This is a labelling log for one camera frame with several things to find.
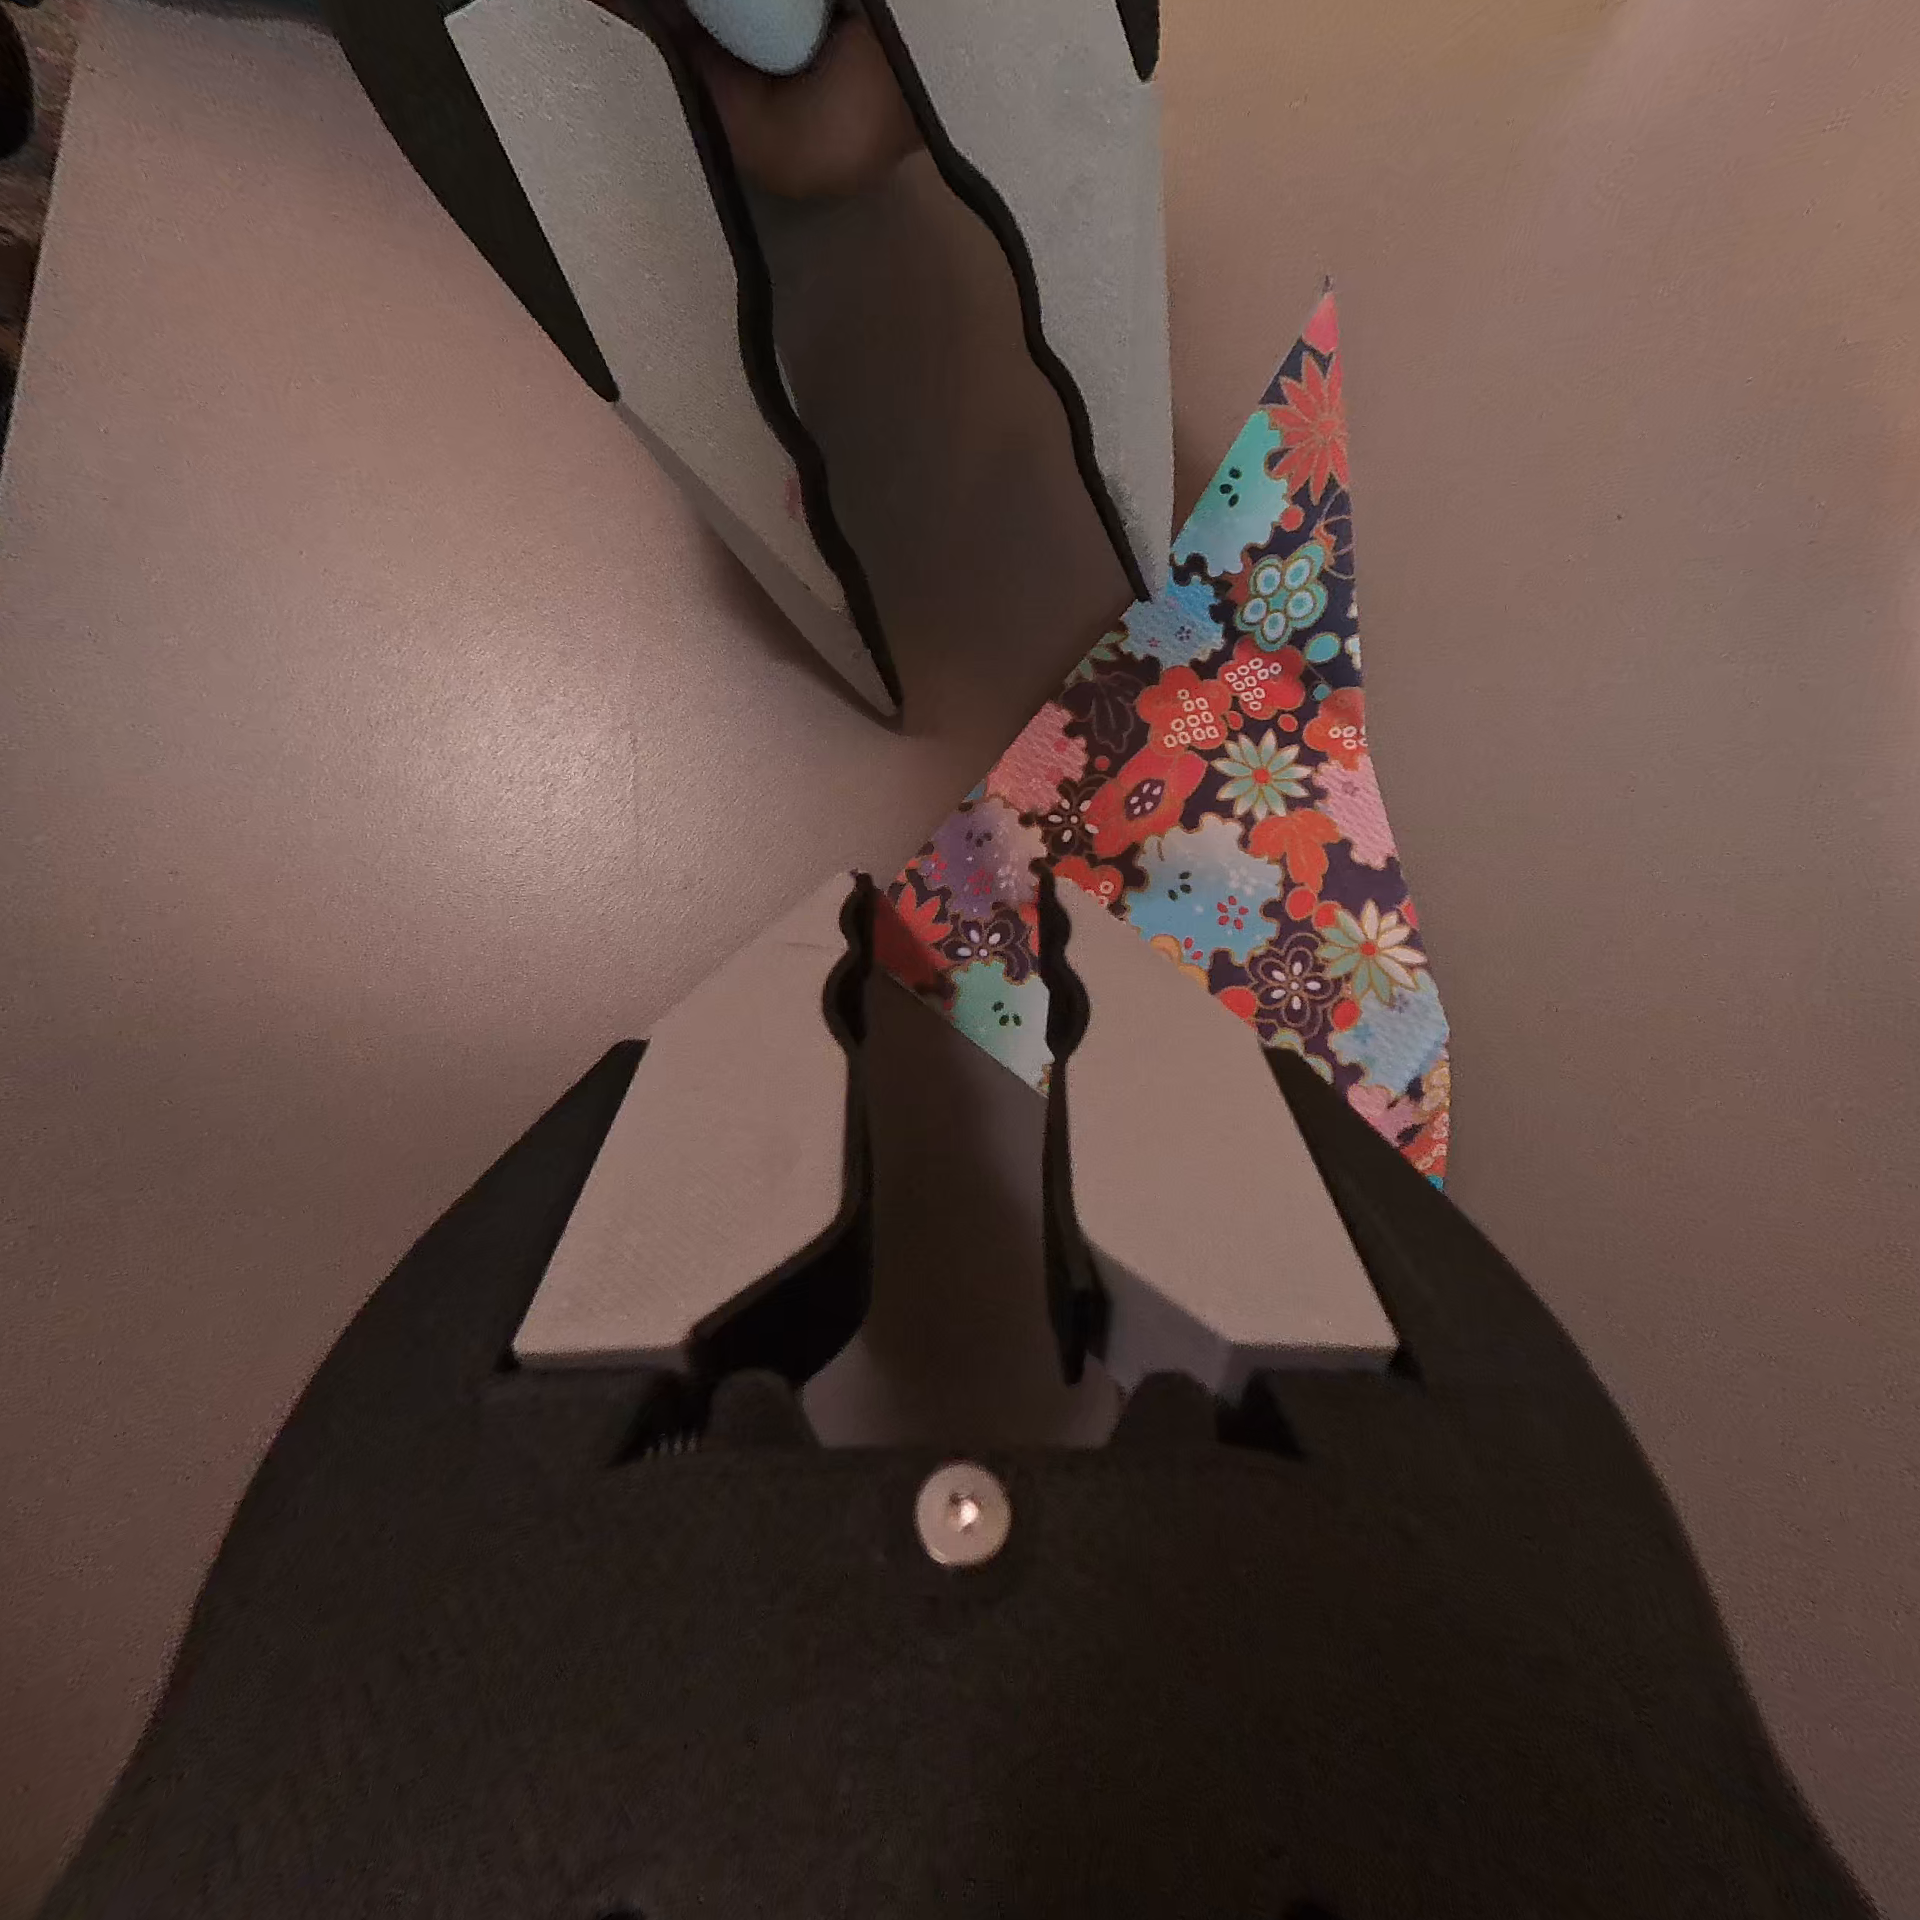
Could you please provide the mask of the floral origami paper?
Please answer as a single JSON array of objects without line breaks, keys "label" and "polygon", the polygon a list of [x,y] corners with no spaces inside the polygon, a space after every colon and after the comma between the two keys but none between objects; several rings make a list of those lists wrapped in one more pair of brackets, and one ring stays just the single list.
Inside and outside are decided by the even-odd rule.
[{"label": "floral origami paper", "polygon": [[1369,748],[1351,449],[1327,291],[1129,606],[888,887],[878,959],[1049,1082],[1042,873],[1449,1171],[1449,1017]]}]

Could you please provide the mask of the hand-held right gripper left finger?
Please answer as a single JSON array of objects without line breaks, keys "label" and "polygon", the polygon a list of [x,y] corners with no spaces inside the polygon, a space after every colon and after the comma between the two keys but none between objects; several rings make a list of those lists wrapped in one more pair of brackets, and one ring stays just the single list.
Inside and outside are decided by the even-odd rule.
[{"label": "hand-held right gripper left finger", "polygon": [[851,1344],[873,1299],[876,903],[868,875],[832,873],[657,1023],[518,1366],[803,1388]]}]

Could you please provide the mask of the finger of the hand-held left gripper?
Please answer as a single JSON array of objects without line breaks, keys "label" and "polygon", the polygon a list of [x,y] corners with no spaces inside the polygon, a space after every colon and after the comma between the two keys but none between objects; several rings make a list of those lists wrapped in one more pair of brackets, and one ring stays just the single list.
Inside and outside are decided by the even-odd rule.
[{"label": "finger of the hand-held left gripper", "polygon": [[780,367],[747,194],[687,43],[646,6],[476,2],[451,41],[616,382],[616,410],[882,721],[903,691]]},{"label": "finger of the hand-held left gripper", "polygon": [[1174,420],[1160,2],[868,2],[950,191],[1015,276],[1024,346],[1136,601],[1168,577]]}]

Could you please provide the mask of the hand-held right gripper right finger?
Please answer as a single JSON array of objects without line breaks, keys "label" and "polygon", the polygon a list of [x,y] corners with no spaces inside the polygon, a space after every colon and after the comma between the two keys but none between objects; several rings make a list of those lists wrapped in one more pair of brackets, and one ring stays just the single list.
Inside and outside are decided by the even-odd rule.
[{"label": "hand-held right gripper right finger", "polygon": [[1042,1243],[1063,1378],[1378,1375],[1399,1343],[1255,1032],[1040,881]]}]

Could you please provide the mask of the person's left hand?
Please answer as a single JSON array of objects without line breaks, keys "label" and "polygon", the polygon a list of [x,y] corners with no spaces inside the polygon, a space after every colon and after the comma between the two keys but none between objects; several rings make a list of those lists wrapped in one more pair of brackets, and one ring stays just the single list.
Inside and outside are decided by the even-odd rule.
[{"label": "person's left hand", "polygon": [[750,71],[728,126],[744,175],[792,201],[851,196],[922,145],[896,74],[867,32],[832,40],[799,76]]}]

